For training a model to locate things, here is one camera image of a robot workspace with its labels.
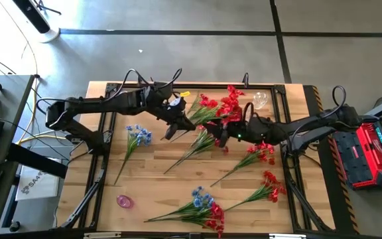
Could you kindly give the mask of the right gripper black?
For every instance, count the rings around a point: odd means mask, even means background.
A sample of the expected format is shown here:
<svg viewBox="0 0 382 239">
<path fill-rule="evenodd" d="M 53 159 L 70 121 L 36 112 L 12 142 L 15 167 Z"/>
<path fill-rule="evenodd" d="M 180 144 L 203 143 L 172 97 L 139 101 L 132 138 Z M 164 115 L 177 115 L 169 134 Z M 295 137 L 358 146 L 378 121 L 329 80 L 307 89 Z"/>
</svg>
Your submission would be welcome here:
<svg viewBox="0 0 382 239">
<path fill-rule="evenodd" d="M 279 144 L 277 125 L 270 118 L 253 116 L 249 121 L 208 122 L 206 123 L 206 129 L 210 133 L 220 133 L 219 147 L 221 148 L 225 147 L 229 137 L 254 144 Z"/>
</svg>

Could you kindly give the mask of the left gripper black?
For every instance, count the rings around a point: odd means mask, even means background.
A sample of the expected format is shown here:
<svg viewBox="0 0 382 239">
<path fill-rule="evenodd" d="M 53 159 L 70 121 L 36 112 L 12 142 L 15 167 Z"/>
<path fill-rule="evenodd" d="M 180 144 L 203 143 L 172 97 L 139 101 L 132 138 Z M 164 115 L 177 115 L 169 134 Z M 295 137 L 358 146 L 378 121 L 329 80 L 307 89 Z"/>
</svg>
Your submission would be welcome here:
<svg viewBox="0 0 382 239">
<path fill-rule="evenodd" d="M 186 117 L 184 110 L 186 101 L 183 97 L 177 97 L 173 101 L 164 100 L 151 106 L 151 114 L 158 120 L 165 121 L 170 125 L 165 133 L 164 138 L 170 140 L 178 130 L 194 131 L 196 126 Z"/>
</svg>

